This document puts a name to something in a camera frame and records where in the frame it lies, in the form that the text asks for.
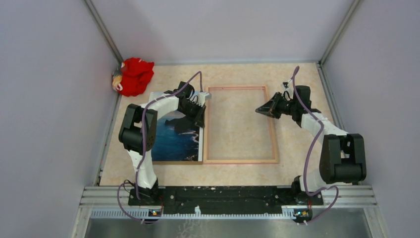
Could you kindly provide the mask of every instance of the empty wooden frame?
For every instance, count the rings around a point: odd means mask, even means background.
[[[204,164],[278,163],[273,119],[255,109],[269,98],[265,86],[207,87]]]

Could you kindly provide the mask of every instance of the red cloth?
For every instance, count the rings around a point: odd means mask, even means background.
[[[124,61],[124,64],[125,66],[121,69],[122,90],[118,92],[127,97],[144,93],[154,74],[155,63],[146,62],[140,58],[129,58]]]

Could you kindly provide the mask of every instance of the wall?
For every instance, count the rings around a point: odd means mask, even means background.
[[[317,61],[352,0],[93,0],[123,58]]]
[[[364,1],[326,65],[391,237],[418,237],[420,2]]]
[[[5,1],[0,18],[0,237],[69,237],[117,63],[81,0]]]

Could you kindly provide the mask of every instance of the table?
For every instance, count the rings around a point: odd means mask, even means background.
[[[312,107],[320,110],[332,121],[331,112],[315,63],[258,63],[258,64],[205,64],[155,66],[155,75],[144,94],[122,97],[112,130],[100,185],[120,185],[125,179],[134,181],[132,161],[118,141],[118,133],[127,106],[148,101],[153,91],[166,91],[178,87],[194,73],[203,73],[203,87],[227,85],[266,85],[269,96],[282,91],[282,82],[288,80],[295,67],[297,85],[311,88]],[[199,80],[191,83],[199,89]],[[217,186],[217,185],[290,185],[294,177],[303,173],[305,157],[313,139],[290,116],[275,121],[279,163],[274,165],[154,165],[159,185]],[[311,155],[309,171],[319,164],[321,145],[317,143]]]

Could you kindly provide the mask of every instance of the stuffed toy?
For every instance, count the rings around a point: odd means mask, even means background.
[[[112,73],[112,88],[124,96],[144,93],[153,76],[154,62],[140,58],[129,58]]]

